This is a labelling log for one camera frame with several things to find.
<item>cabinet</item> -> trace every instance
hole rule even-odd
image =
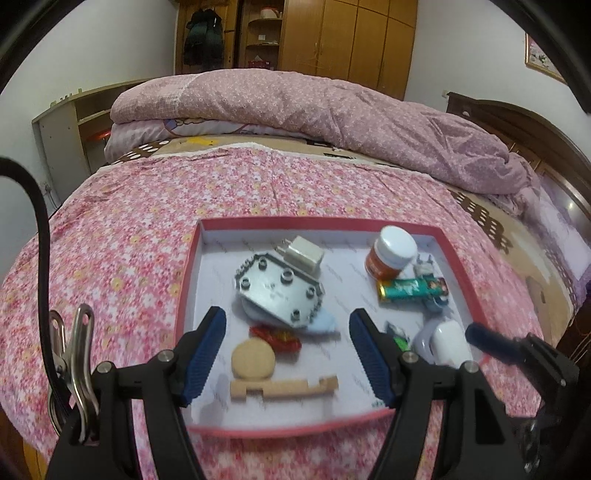
[[[413,56],[414,29],[388,18],[386,42],[377,90],[390,97],[404,100],[404,92]]]
[[[356,6],[337,0],[326,0],[316,75],[348,79],[356,17]]]
[[[324,2],[288,0],[279,56],[280,70],[316,75]]]
[[[359,9],[349,70],[350,82],[374,90],[378,87],[387,23],[387,17],[370,10]]]
[[[263,18],[261,9],[273,9],[273,18]],[[283,25],[283,0],[244,0],[240,20],[238,67],[253,66],[258,59],[277,70]]]
[[[121,93],[145,81],[80,90],[33,119],[33,130],[43,143],[47,167],[61,202],[104,165],[103,138],[113,125],[111,106]]]
[[[403,99],[417,0],[288,0],[278,67]]]
[[[223,67],[231,69],[234,65],[234,30],[223,35]]]

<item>metal plate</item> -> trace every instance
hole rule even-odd
[[[270,253],[255,254],[236,271],[238,294],[292,328],[312,323],[322,284]]]

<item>picture frame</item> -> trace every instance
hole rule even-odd
[[[559,82],[566,83],[556,66],[527,33],[525,34],[525,65],[528,68],[545,73]]]

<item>white wall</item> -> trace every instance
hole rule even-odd
[[[73,10],[0,94],[0,154],[51,183],[31,120],[78,88],[173,74],[177,8],[171,0],[86,0]],[[0,179],[0,283],[35,232],[27,196]]]
[[[489,0],[419,0],[405,100],[445,111],[448,90],[514,103],[560,128],[591,160],[591,117],[568,86],[525,66],[525,32]]]

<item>wardrobe door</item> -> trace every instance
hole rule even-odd
[[[316,75],[324,2],[287,0],[283,14],[279,69]]]
[[[356,6],[326,0],[316,75],[340,80],[349,77],[356,18]]]
[[[359,0],[359,6],[382,15],[388,15],[388,0]]]
[[[234,35],[235,32],[225,32],[223,35],[223,67],[231,69],[234,64]]]
[[[379,75],[378,91],[404,100],[413,56],[414,28],[388,18],[386,43]]]
[[[417,3],[417,0],[390,0],[388,16],[414,28],[417,26]]]
[[[349,81],[364,87],[378,87],[388,17],[360,8],[357,12],[355,40]]]

